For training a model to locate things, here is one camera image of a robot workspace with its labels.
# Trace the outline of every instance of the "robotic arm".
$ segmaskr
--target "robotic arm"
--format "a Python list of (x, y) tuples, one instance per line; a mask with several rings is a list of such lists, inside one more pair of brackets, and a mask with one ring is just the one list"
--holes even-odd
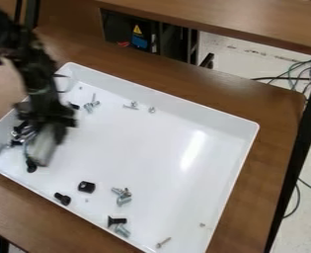
[(8, 58), (21, 74), (29, 102), (14, 108), (23, 121), (12, 131), (11, 146), (24, 145), (29, 172), (47, 166), (66, 133), (75, 127), (72, 108), (60, 104), (53, 79), (55, 62), (44, 52), (36, 35), (15, 24), (0, 10), (0, 57)]

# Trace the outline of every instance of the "table leg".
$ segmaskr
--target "table leg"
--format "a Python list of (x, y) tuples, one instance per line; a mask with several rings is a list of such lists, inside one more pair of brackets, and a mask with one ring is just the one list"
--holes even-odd
[(22, 7), (23, 7), (23, 0), (17, 0), (15, 17), (14, 17), (14, 22), (17, 24), (20, 23), (20, 16), (22, 15)]
[(38, 24), (40, 0), (28, 0), (26, 6), (25, 25), (28, 29), (34, 29)]
[(0, 253), (9, 253), (10, 243), (8, 240), (0, 237)]
[(293, 189), (311, 147), (311, 95), (301, 118), (297, 137), (295, 139), (291, 158), (288, 163), (283, 186), (279, 195), (278, 204), (274, 213), (272, 227), (266, 244), (265, 253), (271, 251), (275, 236), (286, 211)]

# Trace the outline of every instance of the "metal frame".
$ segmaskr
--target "metal frame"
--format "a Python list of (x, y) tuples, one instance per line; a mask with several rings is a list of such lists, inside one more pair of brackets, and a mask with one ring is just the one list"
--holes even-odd
[(293, 189), (303, 168), (306, 156), (311, 147), (311, 95), (301, 118), (297, 137), (295, 139), (291, 158), (288, 163), (286, 175), (279, 195), (278, 204), (274, 213), (272, 227), (266, 244), (265, 253), (269, 253), (275, 236), (279, 230), (281, 221), (285, 214), (288, 202), (292, 196)]

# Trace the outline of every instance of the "silver screw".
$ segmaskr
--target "silver screw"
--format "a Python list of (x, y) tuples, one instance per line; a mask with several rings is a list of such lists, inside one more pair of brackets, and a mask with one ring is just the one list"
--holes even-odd
[(167, 239), (165, 239), (162, 242), (159, 242), (158, 244), (156, 244), (156, 248), (161, 248), (163, 246), (163, 244), (166, 244), (167, 242), (169, 242), (172, 239), (172, 237), (168, 237)]
[(124, 236), (125, 238), (128, 238), (130, 236), (130, 232), (127, 229), (125, 229), (125, 227), (122, 224), (117, 225), (115, 232)]
[(149, 108), (149, 109), (148, 109), (148, 112), (149, 112), (150, 114), (154, 114), (154, 113), (156, 112), (155, 107)]
[(86, 109), (87, 113), (89, 114), (93, 113), (93, 106), (91, 105), (91, 103), (87, 103), (86, 105), (84, 105), (84, 109)]
[(123, 190), (119, 188), (112, 188), (112, 192), (121, 196), (123, 194)]
[(130, 107), (130, 106), (127, 106), (127, 105), (123, 105), (124, 108), (128, 108), (128, 109), (133, 109), (133, 110), (138, 110), (137, 107)]
[(130, 106), (133, 107), (133, 108), (136, 108), (137, 107), (137, 102), (136, 101), (131, 102)]
[(124, 204), (131, 202), (131, 197), (120, 196), (117, 198), (117, 205), (122, 207)]
[(93, 93), (93, 96), (92, 96), (92, 104), (95, 102), (96, 97), (97, 97), (97, 94)]

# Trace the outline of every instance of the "black plastic part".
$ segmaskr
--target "black plastic part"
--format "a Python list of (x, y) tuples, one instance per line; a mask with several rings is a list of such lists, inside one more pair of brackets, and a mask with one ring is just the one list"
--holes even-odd
[(28, 165), (28, 172), (34, 173), (38, 169), (37, 164), (30, 158), (26, 160), (26, 164)]
[(80, 192), (92, 194), (95, 191), (95, 184), (90, 183), (90, 182), (86, 182), (86, 181), (82, 181), (78, 186), (78, 190)]
[(108, 220), (108, 227), (110, 227), (113, 224), (126, 224), (127, 223), (127, 219), (122, 217), (122, 218), (112, 218), (109, 216), (109, 220)]
[(75, 105), (75, 104), (72, 104), (69, 102), (69, 105), (74, 109), (74, 110), (79, 110), (80, 109), (80, 106), (78, 105)]
[(62, 195), (59, 193), (55, 193), (54, 197), (58, 200), (60, 200), (60, 202), (64, 205), (64, 206), (68, 206), (71, 203), (71, 198), (69, 198), (66, 195)]

